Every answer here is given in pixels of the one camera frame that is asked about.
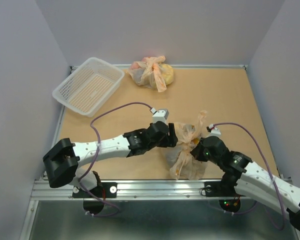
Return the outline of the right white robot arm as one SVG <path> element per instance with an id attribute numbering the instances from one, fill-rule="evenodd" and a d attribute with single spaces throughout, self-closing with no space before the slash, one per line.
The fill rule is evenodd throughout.
<path id="1" fill-rule="evenodd" d="M 250 157 L 229 150 L 216 136 L 203 137 L 190 155 L 200 162 L 212 162 L 224 175 L 220 181 L 209 182 L 209 197 L 249 197 L 289 219 L 300 231 L 300 188 L 271 176 Z"/>

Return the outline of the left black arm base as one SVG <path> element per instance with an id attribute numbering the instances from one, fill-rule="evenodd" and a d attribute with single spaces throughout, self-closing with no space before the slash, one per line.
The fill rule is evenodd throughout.
<path id="1" fill-rule="evenodd" d="M 103 200 L 115 199 L 117 197 L 118 183 L 101 181 L 99 174 L 96 171 L 88 173 L 81 181 L 85 188 L 92 187 L 88 191 L 98 198 Z M 80 185 L 75 185 L 72 190 L 72 197 L 75 199 L 92 198 L 92 196 L 81 188 Z"/>

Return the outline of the translucent plastic bag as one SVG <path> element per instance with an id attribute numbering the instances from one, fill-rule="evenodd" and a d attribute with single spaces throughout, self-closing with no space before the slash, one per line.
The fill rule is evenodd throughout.
<path id="1" fill-rule="evenodd" d="M 172 179 L 199 180 L 204 177 L 207 164 L 196 160 L 191 151 L 205 136 L 204 123 L 206 116 L 207 112 L 202 110 L 199 112 L 194 125 L 181 122 L 174 123 L 178 142 L 175 147 L 162 150 L 162 155 L 167 162 L 169 175 Z"/>

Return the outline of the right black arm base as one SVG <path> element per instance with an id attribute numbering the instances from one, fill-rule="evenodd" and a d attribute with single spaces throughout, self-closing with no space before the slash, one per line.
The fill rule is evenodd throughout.
<path id="1" fill-rule="evenodd" d="M 235 197 L 239 194 L 235 191 L 238 178 L 225 174 L 221 179 L 208 179 L 200 189 L 200 194 L 208 198 Z"/>

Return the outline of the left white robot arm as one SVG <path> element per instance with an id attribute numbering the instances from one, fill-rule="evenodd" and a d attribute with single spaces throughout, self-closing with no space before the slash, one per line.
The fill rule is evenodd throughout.
<path id="1" fill-rule="evenodd" d="M 151 123 L 148 128 L 126 132 L 117 137 L 93 142 L 71 142 L 63 138 L 43 157 L 48 183 L 52 189 L 71 185 L 90 197 L 101 193 L 97 174 L 83 166 L 112 158 L 143 155 L 153 148 L 173 148 L 178 138 L 173 123 Z"/>

